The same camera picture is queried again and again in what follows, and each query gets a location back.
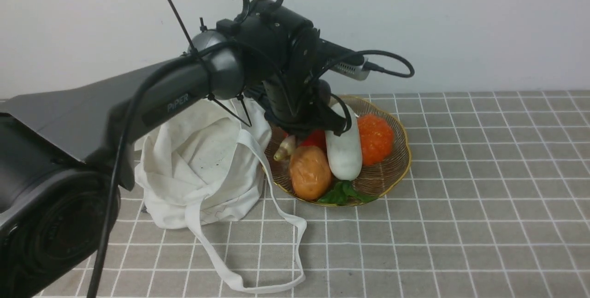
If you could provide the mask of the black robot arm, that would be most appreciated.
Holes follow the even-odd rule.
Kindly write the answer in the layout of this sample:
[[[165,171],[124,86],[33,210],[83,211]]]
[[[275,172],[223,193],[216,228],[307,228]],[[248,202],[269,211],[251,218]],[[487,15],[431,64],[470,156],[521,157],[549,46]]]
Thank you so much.
[[[1,296],[31,298],[95,254],[95,298],[120,188],[145,189],[162,228],[189,228],[230,288],[245,288],[202,232],[239,220],[273,183],[271,126],[306,137],[348,130],[320,76],[360,52],[320,38],[282,0],[244,0],[234,20],[194,36],[181,56],[80,88],[1,104]]]

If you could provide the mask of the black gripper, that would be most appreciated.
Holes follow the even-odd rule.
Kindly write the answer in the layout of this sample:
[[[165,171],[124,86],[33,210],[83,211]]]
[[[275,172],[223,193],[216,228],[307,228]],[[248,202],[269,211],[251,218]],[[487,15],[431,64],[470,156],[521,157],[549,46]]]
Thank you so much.
[[[264,110],[264,118],[288,134],[307,137],[315,130],[331,131],[337,136],[352,125],[352,115],[346,109],[337,114],[329,106],[329,98],[337,108],[345,108],[341,98],[323,90],[323,81],[308,85],[309,77],[290,78],[285,74],[249,75],[249,98]]]

